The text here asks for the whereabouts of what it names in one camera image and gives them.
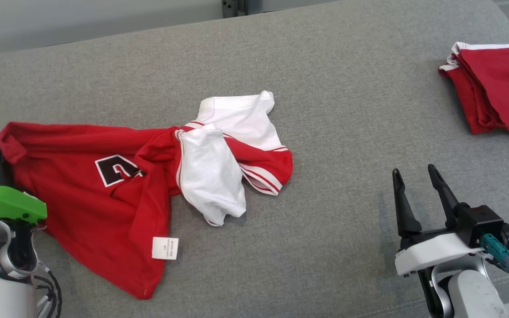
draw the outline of red fabric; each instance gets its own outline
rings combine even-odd
[[[509,48],[461,49],[447,70],[474,134],[509,130]]]
[[[149,299],[164,270],[164,261],[152,258],[152,238],[169,236],[170,197],[180,194],[178,129],[12,122],[0,132],[0,150],[17,186],[46,203],[46,231],[63,248],[129,294]],[[289,180],[290,151],[226,141],[239,163],[263,167],[282,184]],[[106,185],[98,162],[116,155],[144,174],[113,165],[113,176],[122,179]]]

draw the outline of white sticker label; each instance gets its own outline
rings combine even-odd
[[[178,254],[176,238],[152,238],[152,258],[157,260],[175,260]]]

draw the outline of black and white logo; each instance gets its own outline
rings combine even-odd
[[[95,161],[97,171],[101,175],[103,185],[110,187],[135,175],[143,176],[137,165],[125,159],[122,155],[111,155],[110,157]]]

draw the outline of folded red cloth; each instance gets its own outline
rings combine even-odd
[[[456,42],[441,74],[451,78],[473,134],[509,130],[509,44]]]

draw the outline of gray fabric tablecloth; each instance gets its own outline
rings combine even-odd
[[[509,222],[509,133],[471,135],[437,73],[456,41],[509,43],[509,22],[490,0],[349,0],[1,54],[0,129],[183,125],[201,99],[267,89],[294,155],[279,197],[248,188],[248,211],[224,227],[172,198],[182,249],[151,300],[37,236],[63,317],[428,316],[418,279],[394,268],[392,169],[424,229],[444,224],[429,163],[460,201]],[[509,302],[509,276],[491,274]]]

